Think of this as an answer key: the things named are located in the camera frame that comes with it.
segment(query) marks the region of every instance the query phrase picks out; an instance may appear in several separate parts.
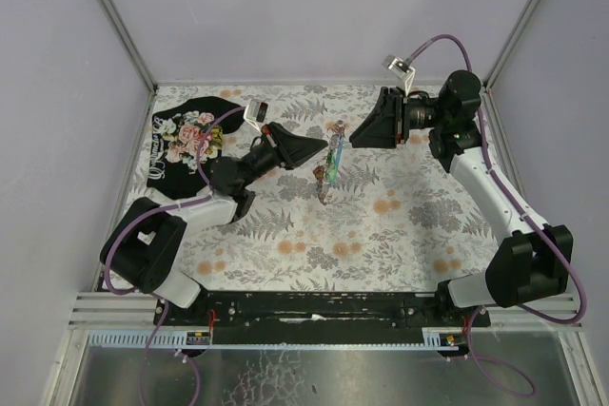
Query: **small object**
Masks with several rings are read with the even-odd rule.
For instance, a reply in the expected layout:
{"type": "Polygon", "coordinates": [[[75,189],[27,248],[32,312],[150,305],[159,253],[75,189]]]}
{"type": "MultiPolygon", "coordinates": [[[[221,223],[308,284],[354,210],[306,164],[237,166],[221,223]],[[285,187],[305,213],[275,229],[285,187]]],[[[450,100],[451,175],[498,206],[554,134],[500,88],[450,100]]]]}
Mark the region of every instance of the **small object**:
{"type": "Polygon", "coordinates": [[[187,345],[189,346],[208,346],[211,343],[211,334],[206,331],[196,331],[187,333],[187,345]]]}
{"type": "Polygon", "coordinates": [[[445,339],[442,340],[441,345],[442,346],[448,346],[448,347],[455,347],[455,346],[461,346],[463,344],[467,343],[467,338],[463,335],[449,335],[448,337],[446,337],[445,339]]]}
{"type": "Polygon", "coordinates": [[[248,124],[254,127],[256,130],[261,132],[261,127],[259,123],[263,123],[266,117],[266,111],[268,110],[268,104],[265,102],[258,102],[257,100],[253,100],[246,107],[246,112],[244,113],[244,119],[248,124]]]}
{"type": "Polygon", "coordinates": [[[400,57],[388,55],[383,61],[383,67],[393,71],[393,73],[402,80],[403,89],[406,94],[410,93],[412,82],[415,79],[415,69],[410,66],[411,62],[407,62],[400,57]]]}
{"type": "Polygon", "coordinates": [[[344,122],[337,121],[329,129],[332,130],[332,136],[330,137],[327,155],[325,160],[313,169],[313,176],[317,181],[317,197],[323,205],[327,205],[328,191],[330,186],[336,183],[338,177],[339,162],[343,153],[344,128],[344,122]]]}

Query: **white enclosure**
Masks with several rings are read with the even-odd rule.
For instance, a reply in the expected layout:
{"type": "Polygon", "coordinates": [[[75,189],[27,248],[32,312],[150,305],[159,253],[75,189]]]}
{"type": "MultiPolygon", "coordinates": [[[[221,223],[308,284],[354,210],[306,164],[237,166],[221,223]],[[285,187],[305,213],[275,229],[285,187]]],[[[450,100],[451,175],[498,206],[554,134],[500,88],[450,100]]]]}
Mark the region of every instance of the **white enclosure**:
{"type": "MultiPolygon", "coordinates": [[[[527,0],[114,0],[151,72],[166,82],[379,81],[388,53],[450,31],[485,76],[527,0]]],[[[443,82],[450,44],[418,62],[443,82]]]]}
{"type": "Polygon", "coordinates": [[[0,0],[0,403],[37,404],[147,91],[96,0],[0,0]]]}
{"type": "Polygon", "coordinates": [[[609,0],[543,0],[494,95],[526,195],[573,231],[588,335],[609,382],[609,0]]]}
{"type": "MultiPolygon", "coordinates": [[[[607,385],[609,0],[537,1],[0,0],[0,403],[49,399],[49,371],[70,364],[60,340],[123,209],[159,84],[394,85],[384,57],[439,33],[459,37],[474,71],[492,76],[488,104],[512,146],[502,158],[520,173],[514,185],[574,233],[586,335],[607,385]]],[[[438,43],[417,61],[416,84],[440,84],[461,62],[438,43]]]]}

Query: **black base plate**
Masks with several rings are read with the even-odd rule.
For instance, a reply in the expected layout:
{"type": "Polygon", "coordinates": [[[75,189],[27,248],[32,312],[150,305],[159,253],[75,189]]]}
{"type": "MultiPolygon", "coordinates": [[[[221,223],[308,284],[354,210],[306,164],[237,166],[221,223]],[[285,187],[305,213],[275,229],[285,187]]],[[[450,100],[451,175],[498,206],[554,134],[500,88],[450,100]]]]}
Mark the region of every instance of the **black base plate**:
{"type": "MultiPolygon", "coordinates": [[[[204,290],[188,309],[170,305],[164,325],[208,326],[213,310],[214,344],[404,344],[423,342],[423,327],[461,328],[473,312],[449,319],[435,303],[415,293],[204,290]]],[[[488,314],[474,325],[489,326],[488,314]]]]}

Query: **table surface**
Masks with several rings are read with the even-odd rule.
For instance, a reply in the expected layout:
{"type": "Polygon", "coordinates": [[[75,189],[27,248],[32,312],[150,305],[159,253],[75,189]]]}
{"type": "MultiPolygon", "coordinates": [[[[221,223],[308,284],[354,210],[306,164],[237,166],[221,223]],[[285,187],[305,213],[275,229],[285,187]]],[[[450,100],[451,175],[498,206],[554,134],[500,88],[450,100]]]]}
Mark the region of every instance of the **table surface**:
{"type": "MultiPolygon", "coordinates": [[[[380,88],[160,87],[153,111],[206,95],[240,105],[258,100],[269,104],[268,122],[295,134],[327,139],[328,128],[343,120],[348,137],[380,88]]],[[[146,187],[151,129],[126,208],[142,196],[170,202],[146,187]]],[[[223,154],[243,156],[255,135],[244,124],[225,136],[223,154]]],[[[185,240],[179,268],[208,289],[433,291],[441,280],[481,271],[493,257],[489,225],[433,159],[426,131],[397,149],[352,149],[345,142],[327,206],[318,201],[312,173],[323,155],[293,171],[272,170],[251,185],[257,197],[247,216],[185,240]]]]}

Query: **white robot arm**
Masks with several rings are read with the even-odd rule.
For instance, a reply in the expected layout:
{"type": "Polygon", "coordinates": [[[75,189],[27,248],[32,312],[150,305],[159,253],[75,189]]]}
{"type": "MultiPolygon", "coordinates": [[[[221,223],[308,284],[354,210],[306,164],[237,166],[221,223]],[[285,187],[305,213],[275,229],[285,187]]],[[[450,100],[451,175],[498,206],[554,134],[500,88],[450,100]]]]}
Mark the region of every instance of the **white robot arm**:
{"type": "Polygon", "coordinates": [[[439,96],[431,98],[410,91],[414,68],[405,61],[389,56],[384,64],[401,78],[403,87],[383,87],[375,108],[349,141],[354,148],[395,148],[405,143],[410,130],[432,128],[432,155],[472,196],[499,245],[483,272],[439,284],[436,294],[446,309],[509,307],[564,292],[567,271],[531,223],[541,227],[567,261],[573,238],[566,227],[553,227],[536,213],[505,178],[490,151],[483,149],[474,122],[481,105],[478,77],[467,70],[454,71],[439,96]]]}
{"type": "Polygon", "coordinates": [[[300,166],[327,147],[325,140],[293,135],[277,123],[259,130],[244,157],[221,157],[213,164],[211,195],[164,207],[146,197],[136,200],[104,245],[101,262],[141,292],[188,308],[201,286],[174,266],[183,242],[211,226],[240,220],[255,198],[247,190],[251,183],[277,166],[300,166]]]}

